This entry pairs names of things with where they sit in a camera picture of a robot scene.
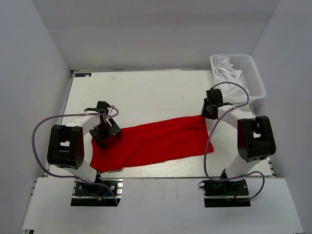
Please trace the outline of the red t shirt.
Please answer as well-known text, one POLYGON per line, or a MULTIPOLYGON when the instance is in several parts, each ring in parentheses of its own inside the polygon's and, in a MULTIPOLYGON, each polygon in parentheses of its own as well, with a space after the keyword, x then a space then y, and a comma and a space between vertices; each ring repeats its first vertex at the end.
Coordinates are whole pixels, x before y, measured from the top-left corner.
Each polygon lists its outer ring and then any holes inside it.
POLYGON ((207 143, 208 131, 202 116, 178 117, 169 120, 123 128, 121 136, 100 147, 92 140, 91 167, 104 173, 125 167, 161 163, 212 153, 207 143))

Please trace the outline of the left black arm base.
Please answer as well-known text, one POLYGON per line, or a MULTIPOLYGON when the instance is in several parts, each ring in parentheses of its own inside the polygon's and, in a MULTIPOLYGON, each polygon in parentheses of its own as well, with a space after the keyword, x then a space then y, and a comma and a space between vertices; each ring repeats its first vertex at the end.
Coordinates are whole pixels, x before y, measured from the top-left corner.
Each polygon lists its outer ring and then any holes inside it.
POLYGON ((71 199, 72 207, 117 207, 122 197, 123 179, 101 178, 91 185, 75 181, 71 199))

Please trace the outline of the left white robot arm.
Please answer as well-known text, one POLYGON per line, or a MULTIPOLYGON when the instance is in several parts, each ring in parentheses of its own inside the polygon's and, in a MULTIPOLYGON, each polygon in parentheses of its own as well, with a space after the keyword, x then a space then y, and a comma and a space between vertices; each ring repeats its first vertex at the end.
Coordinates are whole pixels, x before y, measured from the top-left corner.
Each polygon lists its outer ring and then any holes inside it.
POLYGON ((121 129, 113 120, 115 107, 98 101, 95 108, 86 108, 83 114, 65 125, 54 125, 51 129, 47 161, 64 169, 76 179, 86 183, 86 189, 94 195, 103 189, 99 171, 84 159, 84 137, 90 134, 96 146, 108 149, 121 139, 121 129))

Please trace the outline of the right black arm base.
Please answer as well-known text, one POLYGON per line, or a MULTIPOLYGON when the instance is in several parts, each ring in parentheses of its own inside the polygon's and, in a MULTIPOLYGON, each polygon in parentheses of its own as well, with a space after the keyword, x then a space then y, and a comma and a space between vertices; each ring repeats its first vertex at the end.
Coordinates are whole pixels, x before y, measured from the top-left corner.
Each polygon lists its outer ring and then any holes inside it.
POLYGON ((199 182, 198 187, 203 190, 205 208, 251 206, 245 179, 223 182, 203 180, 199 182))

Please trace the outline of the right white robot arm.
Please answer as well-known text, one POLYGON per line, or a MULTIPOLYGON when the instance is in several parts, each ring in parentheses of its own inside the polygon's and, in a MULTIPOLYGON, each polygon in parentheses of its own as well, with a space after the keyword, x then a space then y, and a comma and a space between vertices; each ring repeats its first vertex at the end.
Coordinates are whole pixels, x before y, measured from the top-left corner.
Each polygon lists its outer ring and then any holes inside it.
POLYGON ((206 91, 206 98, 201 112, 205 119, 217 120, 206 143, 204 153, 204 173, 209 180, 219 182, 221 191, 232 194, 238 188, 236 179, 252 175, 251 169, 260 161, 275 154, 276 144, 270 119, 267 116, 254 116, 243 112, 229 102, 223 101, 219 89, 206 91), (233 162, 223 170, 219 179, 208 175, 206 158, 211 137, 219 122, 225 122, 237 130, 238 155, 233 162))

